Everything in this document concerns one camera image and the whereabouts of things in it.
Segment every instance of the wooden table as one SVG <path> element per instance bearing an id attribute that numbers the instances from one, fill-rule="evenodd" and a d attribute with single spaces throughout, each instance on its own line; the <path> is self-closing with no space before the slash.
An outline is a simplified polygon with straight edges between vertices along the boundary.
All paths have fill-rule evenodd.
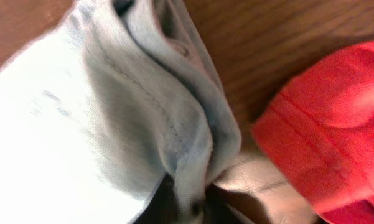
<path id="1" fill-rule="evenodd" d="M 347 45 L 374 40 L 374 0 L 185 0 L 243 133 L 243 149 L 218 181 L 257 223 L 310 223 L 313 214 L 249 135 L 251 123 L 293 76 Z M 0 65 L 53 27 L 72 0 L 0 0 Z"/>

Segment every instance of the light blue fabric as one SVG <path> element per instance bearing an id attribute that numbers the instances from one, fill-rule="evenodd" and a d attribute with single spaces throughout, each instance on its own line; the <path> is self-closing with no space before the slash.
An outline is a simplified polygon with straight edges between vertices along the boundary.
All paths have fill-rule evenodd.
<path id="1" fill-rule="evenodd" d="M 240 141 L 182 1 L 80 0 L 0 70 L 0 223 L 132 223 L 166 172 L 199 222 Z"/>

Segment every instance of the folded cloth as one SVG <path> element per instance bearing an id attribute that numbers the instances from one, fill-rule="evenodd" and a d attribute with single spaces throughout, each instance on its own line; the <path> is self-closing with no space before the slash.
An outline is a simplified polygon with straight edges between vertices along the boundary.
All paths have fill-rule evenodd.
<path id="1" fill-rule="evenodd" d="M 291 80 L 253 137 L 330 223 L 374 223 L 374 42 Z"/>
<path id="2" fill-rule="evenodd" d="M 80 0 L 0 70 L 0 223 L 131 223 L 166 174 L 178 223 L 240 149 L 181 0 Z"/>

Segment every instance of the red cloth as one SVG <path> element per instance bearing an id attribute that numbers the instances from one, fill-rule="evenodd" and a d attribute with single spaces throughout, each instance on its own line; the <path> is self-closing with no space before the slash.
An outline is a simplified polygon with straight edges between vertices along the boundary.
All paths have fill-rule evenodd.
<path id="1" fill-rule="evenodd" d="M 294 78 L 252 133 L 328 222 L 374 224 L 374 42 Z"/>

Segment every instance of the black fabric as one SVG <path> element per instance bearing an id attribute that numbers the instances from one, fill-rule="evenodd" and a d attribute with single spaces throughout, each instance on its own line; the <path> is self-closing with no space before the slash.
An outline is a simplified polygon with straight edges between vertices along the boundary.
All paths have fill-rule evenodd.
<path id="1" fill-rule="evenodd" d="M 199 214 L 203 210 L 203 224 L 242 224 L 218 194 L 218 187 L 211 185 L 206 191 L 206 200 L 196 202 L 191 211 Z M 147 209 L 134 224 L 170 224 L 178 218 L 177 203 L 173 193 L 173 180 L 165 176 Z"/>

